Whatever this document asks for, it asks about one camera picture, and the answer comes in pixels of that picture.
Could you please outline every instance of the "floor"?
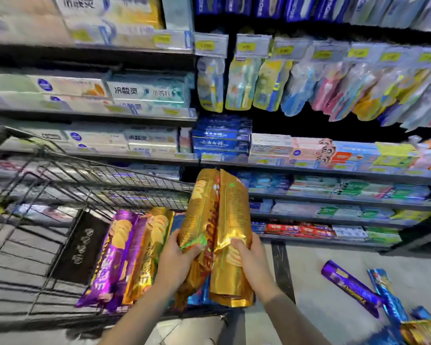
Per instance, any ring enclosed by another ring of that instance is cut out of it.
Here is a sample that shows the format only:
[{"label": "floor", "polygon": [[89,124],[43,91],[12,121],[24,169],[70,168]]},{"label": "floor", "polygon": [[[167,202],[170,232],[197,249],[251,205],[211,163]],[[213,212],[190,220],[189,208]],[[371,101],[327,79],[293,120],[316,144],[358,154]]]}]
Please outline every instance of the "floor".
[{"label": "floor", "polygon": [[[274,271],[272,247],[265,244],[270,269]],[[362,283],[371,286],[367,269],[384,268],[404,308],[418,305],[431,313],[431,260],[404,257],[383,257],[377,253],[343,251],[325,248],[286,246],[290,277],[296,303],[302,313],[334,345],[357,343],[387,323],[384,315],[375,319],[358,302],[322,277],[324,263],[332,259]],[[161,322],[154,329],[147,345],[204,345],[207,338],[217,340],[227,332],[218,317]],[[239,315],[234,344],[280,345],[281,342],[260,303]],[[0,334],[0,345],[91,345],[94,340],[66,338],[65,331]]]}]

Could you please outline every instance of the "metal wire basket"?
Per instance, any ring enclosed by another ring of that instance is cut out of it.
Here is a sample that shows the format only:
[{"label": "metal wire basket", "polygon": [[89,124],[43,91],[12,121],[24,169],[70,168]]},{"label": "metal wire basket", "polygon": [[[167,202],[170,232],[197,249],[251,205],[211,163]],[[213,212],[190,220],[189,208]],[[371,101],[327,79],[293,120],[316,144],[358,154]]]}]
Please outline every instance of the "metal wire basket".
[{"label": "metal wire basket", "polygon": [[[192,185],[68,156],[48,140],[8,127],[0,143],[9,136],[41,148],[0,156],[0,331],[115,322],[96,307],[74,308],[86,285],[54,277],[62,253],[80,236],[80,218],[89,213],[109,223],[119,208],[184,210]],[[72,262],[83,260],[94,233],[81,233]]]}]

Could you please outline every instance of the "gold snack bag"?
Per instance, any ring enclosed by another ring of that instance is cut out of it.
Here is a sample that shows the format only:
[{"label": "gold snack bag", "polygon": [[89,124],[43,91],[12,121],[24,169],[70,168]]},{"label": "gold snack bag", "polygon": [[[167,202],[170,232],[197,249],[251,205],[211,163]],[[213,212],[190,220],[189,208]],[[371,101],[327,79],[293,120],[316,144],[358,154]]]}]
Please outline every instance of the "gold snack bag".
[{"label": "gold snack bag", "polygon": [[254,292],[244,275],[239,252],[231,245],[232,238],[243,240],[250,249],[249,195],[238,178],[221,170],[219,221],[209,298],[231,307],[251,306]]},{"label": "gold snack bag", "polygon": [[126,286],[123,304],[132,304],[152,286],[174,212],[166,207],[154,207],[147,216],[141,252],[135,262],[132,278]]},{"label": "gold snack bag", "polygon": [[203,169],[198,174],[181,225],[177,243],[183,252],[196,244],[203,250],[190,266],[184,283],[175,294],[176,308],[183,310],[190,295],[204,284],[212,268],[212,250],[219,209],[220,173],[217,169]]}]

